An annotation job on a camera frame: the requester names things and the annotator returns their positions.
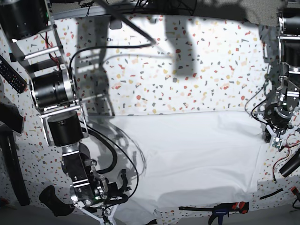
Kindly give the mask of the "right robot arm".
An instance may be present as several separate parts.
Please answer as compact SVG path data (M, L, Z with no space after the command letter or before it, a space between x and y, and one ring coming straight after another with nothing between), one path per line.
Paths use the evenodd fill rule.
M61 167L72 181L73 205L61 202L52 186L41 193L40 201L56 216L79 209L102 225L113 225L115 208L128 200L126 170L120 172L121 187L110 183L105 174L116 166L116 151L108 145L112 164L99 170L82 143L89 135L98 134L87 126L75 76L46 1L1 1L0 27L16 60L30 76L30 94L45 140L49 146L62 149Z

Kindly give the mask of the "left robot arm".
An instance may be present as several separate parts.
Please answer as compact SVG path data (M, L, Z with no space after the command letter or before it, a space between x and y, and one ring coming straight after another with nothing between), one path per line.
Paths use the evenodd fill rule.
M265 126L264 140L282 150L289 135L298 130L291 124L300 104L300 2L285 0L278 11L278 82L251 114Z

